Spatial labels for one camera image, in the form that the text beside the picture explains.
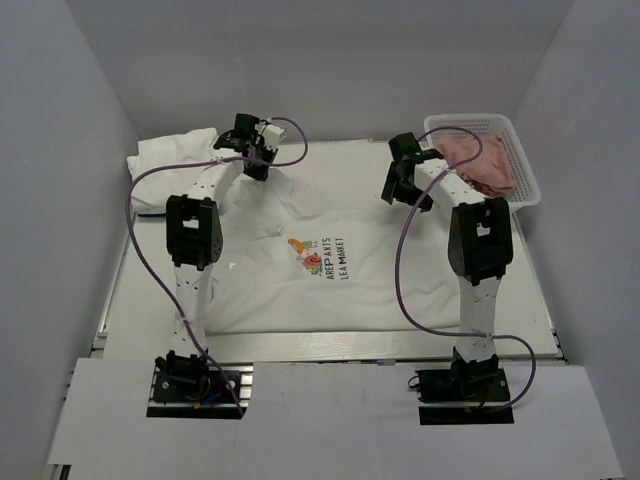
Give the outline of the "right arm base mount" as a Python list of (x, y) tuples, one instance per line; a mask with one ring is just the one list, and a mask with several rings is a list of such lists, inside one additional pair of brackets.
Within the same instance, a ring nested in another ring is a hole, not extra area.
[(417, 370), (407, 386), (418, 394), (422, 426), (508, 425), (511, 393), (499, 358), (466, 362), (455, 354), (447, 369)]

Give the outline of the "white printed t shirt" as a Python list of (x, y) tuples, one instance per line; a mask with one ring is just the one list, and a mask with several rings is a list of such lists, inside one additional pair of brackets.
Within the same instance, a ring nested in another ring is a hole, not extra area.
[(459, 325), (459, 287), (439, 209), (410, 214), (280, 172), (236, 181), (223, 202), (210, 335)]

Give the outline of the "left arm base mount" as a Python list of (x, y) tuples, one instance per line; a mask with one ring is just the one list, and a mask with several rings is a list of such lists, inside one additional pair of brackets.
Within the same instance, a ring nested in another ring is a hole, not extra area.
[(240, 420), (249, 404), (253, 373), (226, 370), (226, 375), (228, 382), (204, 356), (170, 351), (157, 357), (146, 416)]

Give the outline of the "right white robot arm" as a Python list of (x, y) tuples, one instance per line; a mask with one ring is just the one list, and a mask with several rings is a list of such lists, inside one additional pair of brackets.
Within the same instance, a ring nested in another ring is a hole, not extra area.
[(438, 206), (449, 218), (447, 258), (460, 290), (460, 326), (454, 337), (453, 390), (472, 399), (498, 368), (494, 343), (497, 293), (513, 260), (511, 215), (506, 200), (489, 198), (469, 185), (434, 149), (413, 133), (388, 142), (391, 164), (381, 198), (412, 207), (411, 215)]

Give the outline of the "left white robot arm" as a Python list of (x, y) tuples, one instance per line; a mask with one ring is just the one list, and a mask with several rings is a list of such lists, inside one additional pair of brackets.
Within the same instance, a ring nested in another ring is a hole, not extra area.
[(234, 128), (213, 146), (214, 162), (183, 194), (166, 203), (166, 240), (175, 274), (174, 296), (180, 310), (174, 345), (181, 356), (188, 348), (202, 354), (206, 347), (205, 313), (213, 300), (212, 271), (223, 249), (220, 206), (242, 174), (268, 179), (285, 130), (270, 119), (236, 115)]

